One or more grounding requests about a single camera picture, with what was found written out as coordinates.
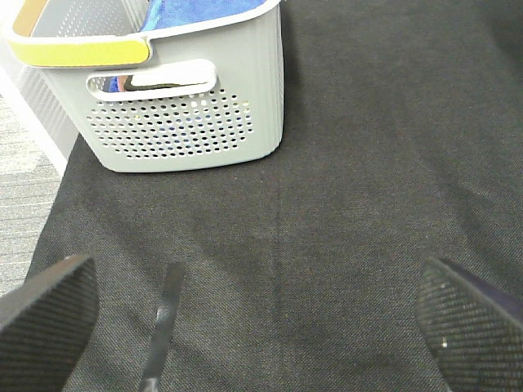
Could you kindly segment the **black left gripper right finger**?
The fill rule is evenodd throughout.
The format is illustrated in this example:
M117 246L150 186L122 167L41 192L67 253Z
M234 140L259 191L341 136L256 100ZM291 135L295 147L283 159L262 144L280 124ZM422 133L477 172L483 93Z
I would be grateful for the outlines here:
M416 316L448 391L522 389L522 302L457 263L428 260Z

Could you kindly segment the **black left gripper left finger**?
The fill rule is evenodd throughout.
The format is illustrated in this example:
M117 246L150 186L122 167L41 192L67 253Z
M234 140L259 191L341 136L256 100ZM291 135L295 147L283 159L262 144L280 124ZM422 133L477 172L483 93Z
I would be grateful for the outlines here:
M63 390L98 314L90 256L68 256L2 296L1 389Z

